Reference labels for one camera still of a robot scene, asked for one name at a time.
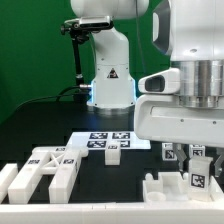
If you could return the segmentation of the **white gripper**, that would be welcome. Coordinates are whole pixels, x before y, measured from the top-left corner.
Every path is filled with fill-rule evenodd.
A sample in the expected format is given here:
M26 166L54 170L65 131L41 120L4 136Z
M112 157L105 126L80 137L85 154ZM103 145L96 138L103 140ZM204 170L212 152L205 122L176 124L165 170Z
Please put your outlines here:
M175 143L173 150L184 168L187 156L182 144L217 147L215 176L224 162L224 109L185 108L173 95L144 94L136 102L134 132L140 139Z

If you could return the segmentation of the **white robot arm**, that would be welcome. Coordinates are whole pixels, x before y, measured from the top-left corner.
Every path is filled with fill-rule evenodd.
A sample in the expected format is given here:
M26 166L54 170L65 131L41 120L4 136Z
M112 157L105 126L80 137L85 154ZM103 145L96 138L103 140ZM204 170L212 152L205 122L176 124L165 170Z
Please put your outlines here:
M170 68L139 80L133 93L127 38L109 27L143 15L149 0L71 0L75 25L93 35L96 76L87 105L112 112L135 105L141 139L224 148L224 0L163 0L153 11L153 44Z

